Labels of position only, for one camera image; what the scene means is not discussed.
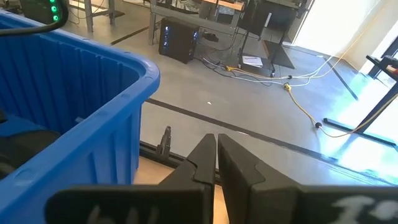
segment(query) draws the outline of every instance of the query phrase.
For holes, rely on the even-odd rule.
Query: blue plastic bin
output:
[[[42,26],[0,10],[0,29]],[[44,223],[44,205],[74,184],[132,184],[141,105],[159,87],[141,56],[62,30],[0,37],[0,135],[62,136],[0,180],[0,223]]]

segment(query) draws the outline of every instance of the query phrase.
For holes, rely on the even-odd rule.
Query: black computer case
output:
[[[188,63],[193,59],[197,45],[199,26],[174,17],[162,19],[159,53]]]

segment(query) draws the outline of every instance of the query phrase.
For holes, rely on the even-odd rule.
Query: gray floor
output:
[[[116,1],[116,9],[126,15],[116,18],[115,26],[109,25],[107,17],[99,16],[94,18],[93,34],[87,33],[84,19],[78,25],[69,23],[63,29],[109,45],[149,24],[149,10],[144,7]],[[83,11],[80,11],[80,16],[85,17]],[[303,184],[398,184],[398,153],[395,149],[355,135],[329,138],[312,127],[310,120],[293,104],[281,85],[266,87],[225,78],[207,69],[198,60],[182,64],[159,55],[158,45],[148,45],[147,36],[145,30],[115,47],[144,55],[160,68],[161,84],[153,99],[267,136],[269,141],[151,103],[144,103],[142,108],[142,141],[158,144],[164,128],[169,125],[172,127],[172,151],[186,156],[206,133],[227,133],[266,163]],[[275,37],[277,34],[263,36],[268,40]],[[228,38],[220,34],[220,39]],[[227,42],[222,43],[224,46],[220,48],[228,46]],[[199,46],[197,52],[204,50],[204,46]],[[228,63],[235,63],[236,51],[237,48],[234,48],[232,57],[226,60]],[[261,43],[255,38],[249,39],[245,51],[265,56]],[[277,66],[277,75],[310,73],[325,62],[320,57],[309,57],[298,50],[287,49],[287,52],[296,70]],[[325,66],[320,74],[329,70],[330,67]],[[292,84],[306,81],[292,81]],[[333,71],[323,78],[311,80],[309,85],[294,88],[293,93],[317,120],[328,117],[355,125],[387,91],[380,83],[362,78],[359,82],[366,83],[366,88],[356,92],[359,100],[353,98]],[[379,126],[374,128],[375,131],[386,126],[388,115],[394,114],[397,107],[390,108],[383,114],[385,118],[374,123],[374,126]],[[392,122],[397,121],[390,121],[389,126],[398,125]],[[325,129],[331,134],[342,133],[327,126]],[[397,139],[392,128],[386,132],[390,138]]]

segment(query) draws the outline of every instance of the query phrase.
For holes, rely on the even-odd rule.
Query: metal table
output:
[[[216,3],[216,0],[203,0],[206,2]],[[154,43],[154,35],[155,35],[155,23],[156,23],[156,15],[165,16],[165,17],[176,17],[178,19],[184,20],[191,24],[198,25],[203,28],[217,30],[219,32],[234,35],[235,30],[238,26],[239,17],[241,15],[242,10],[244,9],[244,3],[236,2],[234,4],[226,1],[219,1],[218,4],[220,6],[226,6],[234,9],[234,16],[230,25],[220,24],[216,21],[210,21],[208,19],[202,19],[200,17],[192,16],[189,14],[185,14],[182,12],[177,12],[166,7],[160,7],[157,5],[157,0],[151,0],[150,2],[150,18],[149,18],[149,45]]]
[[[388,91],[388,93],[380,100],[380,102],[369,112],[369,114],[360,122],[360,125],[364,124],[367,120],[369,120],[372,116],[374,116],[376,114],[377,111],[381,110],[381,112],[376,115],[368,124],[364,125],[362,128],[358,129],[355,133],[360,135],[360,136],[364,136],[366,138],[390,145],[392,147],[397,147],[397,144],[391,140],[391,139],[386,139],[382,136],[377,136],[375,134],[369,134],[369,133],[365,133],[365,130],[367,130],[368,127],[370,127],[370,125],[377,119],[377,117],[382,113],[382,111],[384,109],[382,109],[382,107],[388,103],[388,101],[390,101],[393,97],[396,97],[396,95],[398,94],[398,75],[393,74],[392,72],[390,72],[389,70],[387,70],[386,68],[384,68],[383,66],[380,65],[380,60],[372,57],[372,56],[366,56],[366,58],[371,61],[373,64],[375,64],[375,66],[377,66],[378,68],[380,68],[383,72],[385,72],[386,74],[388,74],[391,78],[393,78],[396,81],[396,84]],[[325,124],[329,124],[331,126],[337,127],[339,129],[345,130],[345,131],[352,131],[353,128],[339,123],[338,121],[333,121],[332,119],[329,118],[324,118],[323,122]]]
[[[96,16],[103,16],[103,15],[107,15],[109,14],[109,21],[110,24],[113,25],[114,24],[114,0],[108,0],[108,4],[109,7],[107,10],[105,11],[101,11],[101,12],[95,12],[93,13],[92,10],[92,4],[91,4],[91,0],[85,0],[85,12],[86,12],[86,24],[87,24],[87,30],[88,32],[94,32],[93,29],[93,18]]]

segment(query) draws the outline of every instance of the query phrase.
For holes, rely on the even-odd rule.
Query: paper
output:
[[[246,65],[255,66],[257,68],[262,68],[262,62],[260,57],[253,56],[242,56],[242,61]]]

